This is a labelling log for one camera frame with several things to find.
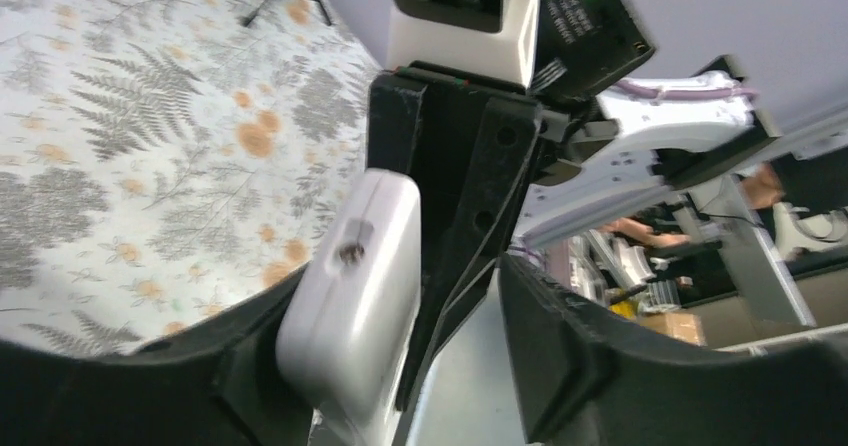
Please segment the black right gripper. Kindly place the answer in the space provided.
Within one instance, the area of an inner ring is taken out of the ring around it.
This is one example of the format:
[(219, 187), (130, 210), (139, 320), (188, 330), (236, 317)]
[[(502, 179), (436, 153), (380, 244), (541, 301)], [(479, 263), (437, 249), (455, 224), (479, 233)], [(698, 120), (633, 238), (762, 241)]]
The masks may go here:
[(405, 67), (371, 83), (367, 210), (375, 229), (422, 231), (421, 308), (395, 405), (412, 402), (441, 316), (485, 245), (507, 245), (529, 187), (552, 177), (569, 118), (510, 85)]

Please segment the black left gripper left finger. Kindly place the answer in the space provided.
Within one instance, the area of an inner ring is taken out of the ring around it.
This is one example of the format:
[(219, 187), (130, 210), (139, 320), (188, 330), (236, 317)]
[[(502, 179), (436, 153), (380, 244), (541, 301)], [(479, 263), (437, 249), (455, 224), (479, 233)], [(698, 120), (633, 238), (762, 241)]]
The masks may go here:
[(275, 338), (300, 274), (128, 355), (1, 345), (5, 445), (304, 445), (313, 411)]

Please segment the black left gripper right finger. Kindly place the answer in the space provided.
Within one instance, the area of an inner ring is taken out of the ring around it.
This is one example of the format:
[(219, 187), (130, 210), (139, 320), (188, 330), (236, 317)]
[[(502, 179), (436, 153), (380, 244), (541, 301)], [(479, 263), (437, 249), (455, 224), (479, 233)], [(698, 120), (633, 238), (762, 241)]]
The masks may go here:
[(843, 445), (847, 342), (763, 355), (649, 330), (500, 260), (500, 298), (523, 429), (545, 445)]

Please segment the white remote control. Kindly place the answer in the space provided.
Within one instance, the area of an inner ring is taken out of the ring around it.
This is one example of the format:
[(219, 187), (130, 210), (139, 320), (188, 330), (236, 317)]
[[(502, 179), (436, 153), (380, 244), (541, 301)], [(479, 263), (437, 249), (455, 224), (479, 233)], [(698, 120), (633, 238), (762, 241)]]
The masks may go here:
[(389, 445), (421, 303), (418, 187), (369, 169), (292, 297), (276, 339), (282, 376), (350, 445)]

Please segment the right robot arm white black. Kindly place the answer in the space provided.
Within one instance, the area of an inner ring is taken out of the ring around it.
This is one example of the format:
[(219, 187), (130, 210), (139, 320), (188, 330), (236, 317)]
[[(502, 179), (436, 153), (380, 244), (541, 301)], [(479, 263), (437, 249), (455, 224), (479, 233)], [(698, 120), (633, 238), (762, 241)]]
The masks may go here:
[(728, 172), (776, 131), (726, 58), (681, 81), (633, 82), (654, 46), (629, 0), (340, 0), (383, 72), (367, 164), (421, 195), (422, 302), (394, 403), (420, 378), (511, 239), (545, 243), (614, 216), (642, 188), (610, 160), (651, 152), (672, 191)]

